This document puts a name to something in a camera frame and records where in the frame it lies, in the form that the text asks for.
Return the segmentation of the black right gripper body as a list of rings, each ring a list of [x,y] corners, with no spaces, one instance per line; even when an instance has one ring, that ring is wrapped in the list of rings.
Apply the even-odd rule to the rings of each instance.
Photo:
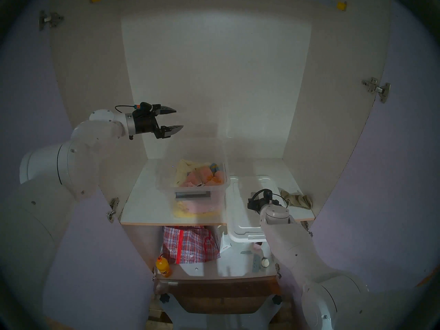
[[[273,192],[270,189],[261,189],[248,199],[247,209],[261,213],[265,205],[281,206],[278,200],[273,199]]]

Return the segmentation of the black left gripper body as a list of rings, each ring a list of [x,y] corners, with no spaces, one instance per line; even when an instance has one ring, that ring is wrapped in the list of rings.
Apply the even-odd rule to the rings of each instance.
[[[153,133],[157,139],[161,139],[162,132],[156,120],[156,116],[160,114],[161,104],[151,105],[141,102],[133,107],[135,134]]]

